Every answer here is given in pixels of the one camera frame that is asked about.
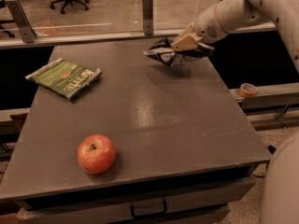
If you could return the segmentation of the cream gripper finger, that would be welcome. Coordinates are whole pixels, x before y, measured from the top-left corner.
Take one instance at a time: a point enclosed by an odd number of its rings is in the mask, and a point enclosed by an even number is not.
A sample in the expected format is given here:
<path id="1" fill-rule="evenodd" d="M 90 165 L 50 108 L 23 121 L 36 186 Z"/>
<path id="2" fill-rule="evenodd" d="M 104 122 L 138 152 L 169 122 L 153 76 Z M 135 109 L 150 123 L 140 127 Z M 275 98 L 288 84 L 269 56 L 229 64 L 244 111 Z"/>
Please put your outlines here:
<path id="1" fill-rule="evenodd" d="M 199 35 L 178 36 L 172 41 L 171 48 L 174 51 L 195 49 L 201 40 L 202 37 Z"/>

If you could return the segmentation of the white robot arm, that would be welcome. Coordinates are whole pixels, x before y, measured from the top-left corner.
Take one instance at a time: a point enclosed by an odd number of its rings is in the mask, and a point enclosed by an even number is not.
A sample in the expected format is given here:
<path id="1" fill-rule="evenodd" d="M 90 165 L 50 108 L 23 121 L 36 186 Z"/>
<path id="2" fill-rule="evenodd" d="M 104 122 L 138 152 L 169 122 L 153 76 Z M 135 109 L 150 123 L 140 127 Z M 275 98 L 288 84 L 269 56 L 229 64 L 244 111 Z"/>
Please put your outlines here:
<path id="1" fill-rule="evenodd" d="M 195 49 L 266 20 L 275 24 L 299 70 L 299 0 L 223 0 L 202 12 L 171 47 Z M 299 133 L 280 144 L 269 163 L 259 224 L 299 224 Z"/>

